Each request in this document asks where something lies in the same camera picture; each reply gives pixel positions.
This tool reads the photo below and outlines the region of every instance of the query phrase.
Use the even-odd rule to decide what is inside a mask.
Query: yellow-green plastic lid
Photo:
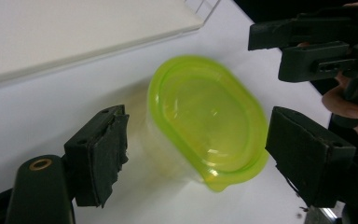
[[[168,60],[150,82],[147,104],[210,189],[247,181],[266,165],[264,112],[223,65],[200,56]]]

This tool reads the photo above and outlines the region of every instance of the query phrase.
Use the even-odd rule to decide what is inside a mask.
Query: translucent container body
[[[267,162],[262,108],[210,59],[180,56],[164,63],[150,82],[147,113],[146,126],[157,141],[154,153],[165,155],[160,160],[188,170],[178,157],[186,159],[214,191],[253,178]]]

